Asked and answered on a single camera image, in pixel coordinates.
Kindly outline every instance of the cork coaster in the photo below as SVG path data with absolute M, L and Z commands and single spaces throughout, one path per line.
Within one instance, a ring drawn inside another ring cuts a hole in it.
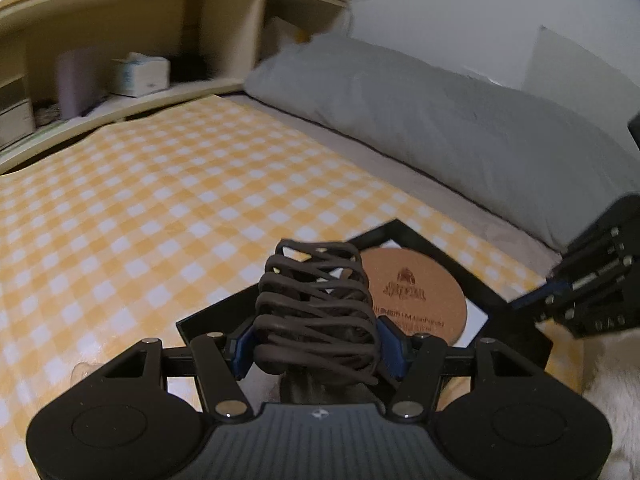
M 405 334 L 428 332 L 449 345 L 466 325 L 466 301 L 458 282 L 424 254 L 402 248 L 362 251 L 376 316 L 388 316 Z

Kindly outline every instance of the yellow checkered blanket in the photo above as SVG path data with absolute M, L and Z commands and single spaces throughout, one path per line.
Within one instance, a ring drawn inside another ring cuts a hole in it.
M 345 239 L 399 218 L 494 290 L 540 277 L 269 116 L 209 97 L 112 124 L 0 176 L 0 477 L 36 478 L 30 418 L 78 362 L 255 283 L 283 237 Z M 562 343 L 556 376 L 579 384 Z

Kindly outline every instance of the wooden headboard shelf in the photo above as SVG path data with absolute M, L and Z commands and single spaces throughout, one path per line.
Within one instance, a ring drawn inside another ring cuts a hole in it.
M 313 34 L 344 24 L 347 0 L 0 0 L 0 84 L 25 76 L 32 102 L 56 99 L 56 57 L 95 46 L 101 83 L 128 52 L 198 51 L 213 78 L 143 98 L 114 96 L 86 117 L 36 132 L 0 152 L 0 173 L 72 137 L 127 116 L 207 94 L 240 90 L 257 61 L 265 19 Z

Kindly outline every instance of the tissue box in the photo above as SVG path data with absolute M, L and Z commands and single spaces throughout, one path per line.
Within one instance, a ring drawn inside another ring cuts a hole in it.
M 164 57 L 131 52 L 127 59 L 114 63 L 114 94 L 142 97 L 169 88 L 169 61 Z

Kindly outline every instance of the dark brown cable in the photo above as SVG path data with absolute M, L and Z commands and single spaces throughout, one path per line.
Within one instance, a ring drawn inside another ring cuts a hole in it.
M 289 249 L 309 258 L 285 256 Z M 341 277 L 334 270 L 349 269 Z M 254 362 L 269 374 L 304 367 L 321 384 L 376 384 L 380 340 L 357 248 L 281 240 L 258 284 Z

